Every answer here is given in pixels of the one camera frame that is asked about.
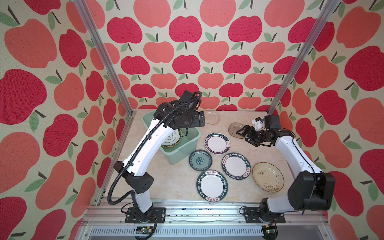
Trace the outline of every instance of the pink apple print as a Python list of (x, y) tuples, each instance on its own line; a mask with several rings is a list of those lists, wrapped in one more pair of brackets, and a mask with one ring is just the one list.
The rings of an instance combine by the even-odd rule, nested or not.
[(107, 32), (117, 43), (139, 43), (143, 38), (139, 25), (130, 17), (112, 18), (107, 24)]
[(252, 43), (256, 41), (263, 30), (262, 21), (258, 16), (242, 16), (231, 23), (228, 30), (228, 37), (233, 42), (246, 41)]
[(223, 64), (226, 73), (246, 73), (251, 68), (251, 59), (248, 55), (233, 55), (227, 58)]

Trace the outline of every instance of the ceramic plate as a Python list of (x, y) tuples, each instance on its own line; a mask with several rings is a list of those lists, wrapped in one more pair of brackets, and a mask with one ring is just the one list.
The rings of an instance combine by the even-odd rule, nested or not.
[(173, 147), (178, 144), (181, 140), (179, 130), (173, 130), (172, 134), (169, 135), (164, 142), (161, 144), (163, 147)]
[(212, 156), (204, 150), (196, 150), (189, 156), (189, 165), (197, 171), (205, 171), (212, 166)]
[(222, 200), (228, 192), (228, 183), (224, 175), (215, 170), (202, 172), (197, 178), (197, 191), (210, 202)]
[(284, 186), (284, 177), (280, 170), (267, 162), (260, 162), (253, 167), (253, 179), (256, 184), (268, 192), (278, 192)]
[(251, 173), (248, 159), (239, 153), (229, 153), (223, 157), (221, 167), (226, 175), (236, 180), (242, 180)]
[(204, 145), (209, 152), (220, 155), (229, 151), (231, 142), (226, 135), (214, 132), (206, 136)]

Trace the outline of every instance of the small blue plate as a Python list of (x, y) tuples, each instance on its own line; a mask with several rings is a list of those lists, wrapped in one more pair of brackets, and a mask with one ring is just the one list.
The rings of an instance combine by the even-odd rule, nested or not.
[(204, 150), (196, 150), (189, 156), (189, 165), (196, 171), (205, 171), (212, 166), (212, 156)]

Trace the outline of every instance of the red apple print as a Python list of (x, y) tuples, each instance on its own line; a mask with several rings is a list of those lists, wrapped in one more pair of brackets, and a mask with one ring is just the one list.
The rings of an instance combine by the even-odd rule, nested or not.
[(251, 68), (251, 59), (248, 55), (233, 55), (227, 58), (223, 64), (226, 73), (246, 73)]
[(264, 11), (264, 20), (273, 28), (276, 26), (286, 28), (296, 22), (304, 6), (304, 0), (272, 0)]
[(45, 152), (52, 157), (63, 154), (76, 136), (78, 129), (77, 122), (71, 115), (56, 116), (53, 124), (44, 132), (43, 148)]
[(101, 163), (101, 167), (99, 171), (97, 172), (97, 186), (101, 187), (103, 185), (105, 176), (107, 176), (109, 165), (111, 164), (111, 158), (106, 157), (104, 158), (103, 162)]
[(117, 43), (139, 43), (143, 38), (139, 25), (130, 17), (112, 18), (107, 24), (107, 32)]
[(384, 228), (382, 215), (384, 214), (384, 205), (375, 205), (367, 212), (367, 223), (369, 228), (379, 239), (384, 239)]
[(183, 95), (185, 90), (190, 91), (191, 93), (194, 93), (199, 91), (199, 87), (196, 86), (196, 84), (194, 83), (189, 83), (189, 84), (182, 83), (175, 88), (175, 93), (177, 96), (181, 97), (181, 95)]
[(280, 102), (283, 107), (288, 107), (289, 103), (291, 102), (291, 91), (289, 89), (285, 90), (285, 93), (281, 97)]
[(141, 105), (139, 109), (157, 109), (155, 105)]
[(60, 36), (59, 50), (68, 66), (75, 68), (80, 61), (87, 57), (87, 49), (81, 37), (72, 29)]
[(131, 93), (137, 98), (153, 98), (156, 95), (155, 89), (146, 83), (133, 85)]
[(227, 26), (235, 12), (235, 0), (204, 0), (200, 5), (201, 20), (208, 26)]
[(41, 210), (53, 208), (67, 193), (73, 178), (74, 170), (69, 161), (56, 163), (36, 195), (36, 207)]
[(335, 214), (331, 217), (330, 225), (336, 239), (358, 240), (351, 223), (343, 216)]
[(227, 105), (227, 104), (224, 104), (224, 105), (221, 105), (219, 106), (216, 111), (237, 111), (237, 106), (236, 105)]
[(115, 114), (116, 114), (116, 103), (115, 101), (109, 98), (103, 110), (104, 121), (106, 122), (106, 124), (112, 123), (112, 120)]
[(104, 27), (105, 24), (105, 14), (103, 7), (96, 0), (85, 0), (87, 3), (88, 10), (92, 15), (92, 19), (95, 22), (95, 25), (98, 29)]
[(76, 237), (76, 233), (77, 233), (77, 230), (79, 229), (81, 223), (84, 221), (84, 218), (80, 218), (76, 223), (75, 225), (73, 226), (72, 230), (71, 230), (71, 235), (69, 236), (68, 240), (74, 240), (74, 238)]
[(182, 42), (197, 42), (202, 34), (199, 20), (194, 16), (175, 18), (169, 24), (169, 36), (172, 40), (178, 43)]
[(363, 48), (348, 60), (344, 73), (361, 89), (378, 90), (384, 86), (384, 53), (378, 46)]
[(118, 139), (118, 141), (120, 141), (120, 137), (122, 134), (122, 130), (124, 129), (124, 126), (125, 126), (125, 121), (124, 119), (121, 118), (119, 120), (118, 126), (116, 127), (116, 138)]
[(81, 19), (79, 11), (77, 10), (74, 2), (67, 2), (65, 9), (67, 10), (68, 18), (71, 21), (74, 28), (81, 33), (86, 33), (87, 28), (85, 27), (84, 22)]
[(243, 94), (244, 88), (241, 83), (227, 83), (220, 87), (218, 93), (222, 97), (239, 97)]
[(364, 211), (364, 204), (359, 191), (353, 186), (351, 179), (342, 172), (331, 171), (335, 179), (333, 196), (337, 204), (348, 215), (357, 217)]
[(338, 43), (343, 43), (346, 48), (360, 47), (376, 34), (380, 23), (381, 17), (378, 13), (366, 12), (362, 7), (355, 7), (341, 21), (336, 40)]
[(384, 161), (383, 149), (372, 149), (363, 153), (360, 157), (361, 169), (375, 181), (377, 188), (384, 193), (384, 176), (382, 171)]
[(137, 0), (133, 11), (139, 22), (149, 28), (163, 28), (170, 19), (170, 6), (167, 0)]
[[(292, 57), (292, 56), (288, 56), (288, 57), (280, 59), (273, 66), (273, 72), (276, 74), (287, 74), (289, 72), (289, 69), (291, 69), (292, 64), (295, 61), (295, 59), (296, 58)], [(302, 84), (307, 79), (309, 72), (310, 72), (310, 69), (309, 69), (308, 63), (306, 61), (304, 61), (301, 64), (297, 73), (295, 74), (295, 81), (298, 84)]]
[(266, 98), (273, 98), (274, 96), (276, 96), (276, 93), (279, 90), (280, 86), (280, 84), (269, 85), (263, 90), (263, 96)]
[(246, 41), (252, 43), (256, 41), (263, 30), (262, 21), (258, 16), (242, 16), (231, 23), (228, 30), (228, 37), (233, 42)]
[(47, 98), (43, 82), (32, 73), (10, 69), (0, 80), (0, 122), (7, 125), (24, 122)]
[(130, 75), (135, 74), (142, 74), (146, 75), (150, 71), (149, 64), (147, 60), (145, 60), (141, 56), (135, 56), (135, 57), (125, 57), (123, 60), (121, 60), (121, 69)]
[(200, 61), (194, 55), (181, 55), (175, 58), (175, 60), (173, 60), (172, 68), (175, 72), (179, 74), (195, 74), (200, 70)]
[[(269, 105), (262, 105), (262, 106), (256, 108), (255, 111), (256, 112), (266, 112), (266, 111), (268, 111), (268, 109), (269, 109)], [(273, 111), (272, 115), (278, 115), (276, 109)]]
[(83, 144), (82, 150), (77, 155), (76, 171), (81, 176), (87, 174), (92, 167), (93, 161), (99, 153), (99, 146), (93, 140), (88, 140)]
[(85, 91), (87, 92), (89, 99), (92, 101), (96, 101), (99, 98), (99, 95), (103, 91), (103, 89), (103, 78), (98, 72), (92, 71), (91, 75), (87, 77), (87, 80), (85, 82)]
[(51, 32), (36, 19), (9, 29), (4, 35), (4, 43), (12, 57), (29, 68), (45, 68), (57, 57)]
[[(304, 43), (315, 21), (315, 18), (308, 17), (295, 23), (288, 33), (288, 41), (291, 43)], [(334, 34), (335, 28), (333, 23), (327, 22), (313, 44), (316, 51), (324, 51), (331, 44)]]
[(95, 194), (95, 189), (96, 184), (92, 177), (84, 180), (83, 184), (81, 185), (79, 194), (72, 204), (71, 214), (73, 217), (80, 217), (85, 212), (85, 210), (87, 210), (92, 201), (92, 197)]
[[(25, 179), (29, 169), (40, 158), (40, 146), (36, 139), (26, 132), (13, 132), (0, 142), (0, 194), (13, 188)], [(18, 174), (14, 174), (17, 159)]]
[(24, 0), (33, 11), (40, 15), (49, 13), (52, 9), (60, 8), (60, 0)]
[(360, 136), (370, 142), (383, 145), (384, 129), (377, 127), (384, 119), (383, 104), (376, 98), (358, 101), (349, 113), (349, 124), (359, 131)]
[(296, 132), (306, 147), (313, 147), (317, 140), (316, 128), (312, 126), (311, 120), (301, 118), (296, 123)]
[(31, 240), (56, 240), (64, 226), (66, 214), (63, 209), (54, 210), (40, 220)]
[(26, 203), (21, 197), (0, 199), (0, 240), (7, 240), (26, 213)]
[(328, 90), (321, 93), (316, 99), (316, 109), (324, 120), (331, 125), (340, 124), (347, 116), (347, 105), (345, 100), (340, 98), (335, 90)]

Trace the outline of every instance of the apple wallpaper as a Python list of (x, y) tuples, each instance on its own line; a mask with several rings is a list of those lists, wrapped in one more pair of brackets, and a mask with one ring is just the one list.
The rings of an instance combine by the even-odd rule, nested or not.
[(384, 239), (383, 7), (341, 1), (305, 58), (305, 78), (277, 107), (282, 127), (336, 178), (325, 214), (338, 240)]
[(72, 240), (127, 114), (73, 2), (0, 1), (0, 32), (0, 240)]

